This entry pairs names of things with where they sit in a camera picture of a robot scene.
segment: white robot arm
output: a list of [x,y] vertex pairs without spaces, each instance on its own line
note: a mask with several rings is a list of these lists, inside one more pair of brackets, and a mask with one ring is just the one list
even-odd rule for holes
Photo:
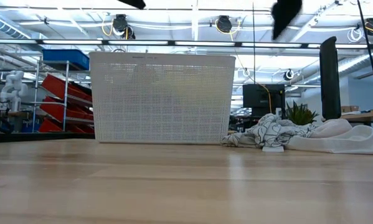
[[27,95],[27,85],[22,83],[24,72],[11,71],[6,76],[6,83],[0,94],[0,111],[6,111],[9,108],[9,102],[12,102],[11,111],[17,112],[20,109],[21,97]]

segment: blue container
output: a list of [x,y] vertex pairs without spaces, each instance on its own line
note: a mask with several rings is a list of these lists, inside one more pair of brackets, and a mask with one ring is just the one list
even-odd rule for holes
[[45,64],[57,70],[66,69],[66,61],[75,66],[70,66],[70,70],[89,70],[89,57],[81,50],[42,50]]

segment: white pegboard box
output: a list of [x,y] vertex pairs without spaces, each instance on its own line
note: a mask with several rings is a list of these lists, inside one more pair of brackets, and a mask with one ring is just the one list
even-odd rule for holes
[[227,134],[234,57],[90,53],[100,142],[218,144]]

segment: potted plant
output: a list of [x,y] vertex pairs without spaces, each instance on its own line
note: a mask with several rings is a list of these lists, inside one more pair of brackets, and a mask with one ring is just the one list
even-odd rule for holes
[[307,107],[303,106],[303,104],[298,106],[295,101],[293,102],[292,108],[287,104],[286,117],[294,124],[297,124],[297,125],[311,124],[315,122],[314,119],[318,115],[319,114],[316,111],[312,113],[312,111],[310,111]]

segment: black monitor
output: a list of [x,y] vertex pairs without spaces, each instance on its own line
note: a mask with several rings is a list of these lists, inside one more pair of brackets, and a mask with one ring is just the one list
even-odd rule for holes
[[[272,113],[276,113],[276,108],[281,108],[282,115],[285,113],[285,86],[268,84],[265,87],[271,96]],[[264,87],[258,84],[248,84],[243,86],[243,107],[252,109],[252,116],[264,116],[270,113],[269,96]]]
[[341,117],[340,85],[336,37],[330,37],[320,47],[322,115],[325,119]]

